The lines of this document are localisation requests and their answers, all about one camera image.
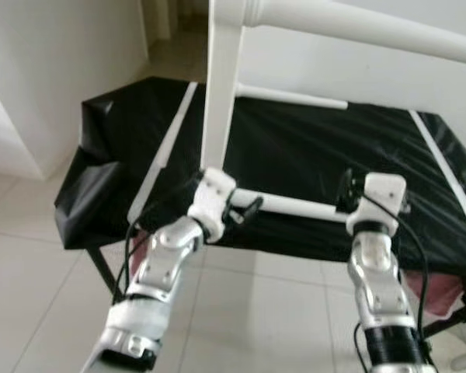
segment floor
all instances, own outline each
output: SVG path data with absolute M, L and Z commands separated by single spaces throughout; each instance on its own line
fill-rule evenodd
M 190 34 L 155 45 L 142 76 L 204 80 L 207 38 Z M 0 373 L 79 371 L 106 318 L 109 292 L 54 224 L 66 169 L 46 183 L 0 176 Z M 104 249 L 114 269 L 121 250 Z M 211 246 L 185 270 L 155 371 L 359 372 L 356 321 L 344 264 Z M 465 352 L 451 333 L 433 338 L 442 373 Z

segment black plastic sheet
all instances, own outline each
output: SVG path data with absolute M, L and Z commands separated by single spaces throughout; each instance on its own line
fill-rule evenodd
M 123 239 L 130 204 L 186 87 L 187 82 L 149 78 L 83 103 L 82 142 L 56 200 L 67 249 Z M 204 102 L 205 87 L 199 85 L 148 203 L 198 170 Z M 421 116 L 466 192 L 466 150 L 440 117 Z M 403 175 L 412 202 L 404 219 L 425 245 L 430 269 L 466 276 L 466 217 L 407 111 L 236 100 L 224 169 L 240 187 L 334 204 L 349 167 Z M 185 214 L 193 191 L 189 186 L 160 204 L 143 226 L 151 230 Z M 266 212 L 219 244 L 333 261 L 347 261 L 350 254 L 343 225 Z M 395 246 L 404 268 L 420 269 L 417 250 L 402 229 Z

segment white frame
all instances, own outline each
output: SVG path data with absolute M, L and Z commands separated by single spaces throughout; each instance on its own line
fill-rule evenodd
M 236 96 L 346 109 L 343 101 L 238 84 L 243 27 L 261 25 L 359 41 L 466 64 L 466 36 L 356 6 L 326 0 L 210 0 L 202 168 L 213 166 L 222 169 Z M 424 124 L 417 113 L 410 113 L 466 214 L 464 191 L 435 141 L 429 141 L 429 133 L 423 130 Z M 233 202 L 238 206 L 245 205 L 246 197 L 252 193 L 257 192 L 242 190 Z M 330 221 L 345 220 L 343 214 L 335 213 L 332 205 L 271 194 L 264 194 L 264 197 L 264 210 Z

